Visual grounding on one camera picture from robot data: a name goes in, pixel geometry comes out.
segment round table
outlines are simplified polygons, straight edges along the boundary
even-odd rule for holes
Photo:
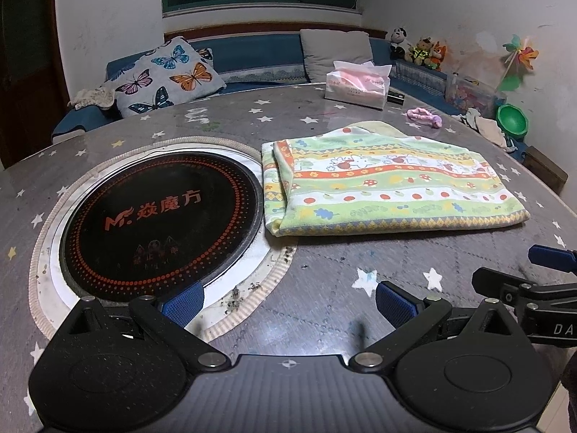
[[[28,307],[28,272],[42,222],[60,194],[94,166],[160,140],[205,135],[257,150],[263,143],[318,135],[360,121],[387,122],[479,152],[531,213],[509,228],[473,232],[411,232],[351,237],[301,237],[291,267],[277,288],[243,323],[211,344],[233,362],[241,353],[341,353],[345,359],[379,340],[392,326],[379,314],[366,274],[376,271],[418,298],[429,291],[424,273],[442,275],[442,294],[456,306],[482,299],[471,274],[489,267],[542,285],[575,281],[573,275],[532,266],[533,244],[577,246],[577,216],[539,179],[478,133],[446,115],[443,127],[408,122],[404,112],[425,106],[409,96],[384,111],[324,99],[323,85],[283,86],[213,96],[114,122],[34,154],[0,173],[0,359],[4,370],[0,425],[34,432],[41,424],[27,393],[28,376],[48,340]],[[544,354],[555,376],[567,354]]]

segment plush toy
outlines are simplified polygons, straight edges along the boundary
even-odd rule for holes
[[[391,60],[405,58],[405,49],[399,45],[405,37],[407,37],[407,32],[402,27],[397,27],[391,34]]]
[[[415,65],[423,65],[423,61],[429,58],[429,52],[433,47],[431,38],[421,39],[416,46],[411,46],[409,51],[405,53],[405,61],[413,62]]]
[[[441,71],[441,62],[445,58],[446,45],[441,46],[439,42],[429,51],[429,56],[423,61],[427,68]]]

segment metal bolt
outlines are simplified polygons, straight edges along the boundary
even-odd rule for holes
[[[198,362],[207,368],[217,368],[226,363],[226,357],[222,353],[208,351],[198,357]]]
[[[378,353],[373,353],[372,351],[363,351],[355,355],[355,361],[361,366],[367,368],[373,368],[379,366],[383,362],[383,357]]]

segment black glass cooktop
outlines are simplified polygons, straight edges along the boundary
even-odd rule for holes
[[[173,153],[133,165],[74,212],[62,238],[65,278],[80,294],[114,302],[210,280],[258,232],[261,190],[245,166],[217,154]]]

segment beige pillow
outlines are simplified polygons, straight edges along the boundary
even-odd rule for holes
[[[369,35],[362,31],[301,29],[305,70],[312,83],[325,82],[333,62],[365,63],[373,59]]]

